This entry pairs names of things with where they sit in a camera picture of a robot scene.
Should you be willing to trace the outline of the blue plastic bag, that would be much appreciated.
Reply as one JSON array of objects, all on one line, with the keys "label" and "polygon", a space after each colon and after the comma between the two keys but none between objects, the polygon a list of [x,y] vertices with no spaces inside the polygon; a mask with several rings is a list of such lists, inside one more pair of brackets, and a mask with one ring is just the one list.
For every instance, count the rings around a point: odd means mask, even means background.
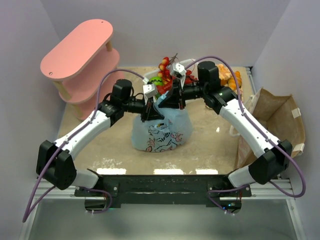
[{"label": "blue plastic bag", "polygon": [[159,108],[167,94],[154,103],[164,119],[143,122],[138,115],[133,120],[131,145],[140,151],[160,153],[185,144],[192,135],[193,126],[187,109]]}]

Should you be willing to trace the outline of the brown jute grocery bag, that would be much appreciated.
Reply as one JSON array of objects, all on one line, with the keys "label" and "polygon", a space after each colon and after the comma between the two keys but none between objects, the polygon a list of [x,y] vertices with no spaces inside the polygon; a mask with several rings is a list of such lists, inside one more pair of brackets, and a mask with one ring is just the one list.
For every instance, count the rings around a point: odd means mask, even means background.
[{"label": "brown jute grocery bag", "polygon": [[244,106],[271,134],[292,145],[291,157],[300,156],[305,147],[305,129],[292,95],[275,96],[264,88],[251,95]]}]

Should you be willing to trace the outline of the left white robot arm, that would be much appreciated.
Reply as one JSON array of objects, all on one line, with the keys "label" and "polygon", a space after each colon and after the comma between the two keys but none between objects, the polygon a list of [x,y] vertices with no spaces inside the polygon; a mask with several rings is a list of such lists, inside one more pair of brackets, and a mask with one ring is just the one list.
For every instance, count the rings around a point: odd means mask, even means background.
[{"label": "left white robot arm", "polygon": [[89,117],[55,142],[44,141],[38,151],[36,173],[60,190],[70,186],[93,188],[99,177],[90,170],[76,170],[74,160],[82,149],[103,131],[112,127],[126,112],[140,114],[143,121],[162,120],[154,107],[157,86],[148,82],[142,87],[142,99],[133,95],[132,82],[119,79],[91,112]]}]

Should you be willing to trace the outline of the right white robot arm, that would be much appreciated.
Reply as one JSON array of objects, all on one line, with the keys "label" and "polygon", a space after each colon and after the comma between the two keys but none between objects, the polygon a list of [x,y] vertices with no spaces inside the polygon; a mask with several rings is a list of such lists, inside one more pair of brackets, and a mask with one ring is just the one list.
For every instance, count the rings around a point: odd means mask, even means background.
[{"label": "right white robot arm", "polygon": [[183,109],[186,100],[202,98],[214,112],[227,120],[250,146],[256,160],[228,174],[235,188],[259,183],[264,185],[287,169],[292,144],[280,141],[265,129],[244,107],[240,97],[229,87],[221,86],[219,69],[212,61],[197,66],[198,80],[185,83],[186,69],[174,63],[169,67],[172,88],[158,105],[160,108]]}]

